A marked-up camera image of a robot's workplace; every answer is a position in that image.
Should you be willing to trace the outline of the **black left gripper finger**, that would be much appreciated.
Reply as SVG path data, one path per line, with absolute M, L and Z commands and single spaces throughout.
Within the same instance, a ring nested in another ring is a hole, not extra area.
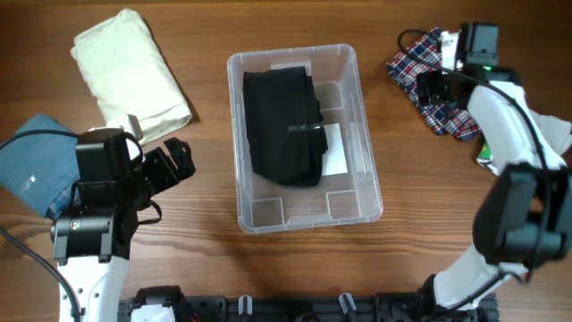
M 196 167 L 191 156 L 177 154 L 173 157 L 173 161 L 177 165 L 177 177 L 180 181 L 188 179 L 195 174 Z
M 171 157 L 191 157 L 190 146 L 187 142 L 172 137 L 164 141 Z

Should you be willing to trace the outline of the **plaid cloth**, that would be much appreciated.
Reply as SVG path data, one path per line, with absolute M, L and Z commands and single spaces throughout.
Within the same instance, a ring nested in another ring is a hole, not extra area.
M 433 28 L 429 31 L 429 36 L 422 36 L 413 46 L 408 47 L 409 53 L 430 64 L 441 65 L 442 55 L 437 49 L 437 39 L 441 34 L 442 30 L 439 27 Z M 434 68 L 398 53 L 386 64 L 386 70 L 408 96 L 434 134 L 449 134 L 456 140 L 471 141 L 481 133 L 480 127 L 468 111 L 457 108 L 453 103 L 419 105 L 416 77 L 423 72 L 434 72 Z

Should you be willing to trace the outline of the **black cloth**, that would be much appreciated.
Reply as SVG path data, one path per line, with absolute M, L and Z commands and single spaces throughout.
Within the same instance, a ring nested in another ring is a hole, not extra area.
M 328 150 L 321 103 L 303 66 L 243 74 L 255 174 L 286 186 L 316 186 Z

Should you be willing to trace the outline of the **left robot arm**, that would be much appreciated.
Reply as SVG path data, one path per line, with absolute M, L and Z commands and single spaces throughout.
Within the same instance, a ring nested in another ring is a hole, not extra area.
M 129 270 L 130 241 L 144 224 L 138 213 L 152 198 L 192 176 L 189 144 L 171 138 L 131 159 L 126 134 L 80 136 L 78 205 L 51 228 L 62 321 L 115 321 Z

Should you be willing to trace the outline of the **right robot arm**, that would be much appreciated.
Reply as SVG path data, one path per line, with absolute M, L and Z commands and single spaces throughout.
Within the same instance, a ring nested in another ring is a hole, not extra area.
M 454 318 L 509 279 L 529 277 L 571 244 L 571 172 L 526 104 L 516 72 L 498 64 L 499 28 L 419 30 L 389 63 L 423 114 L 466 116 L 492 151 L 497 182 L 473 241 L 430 275 L 411 318 Z M 346 45 L 237 53 L 227 62 L 238 224 L 282 233 L 370 223 L 383 212 L 355 50 Z

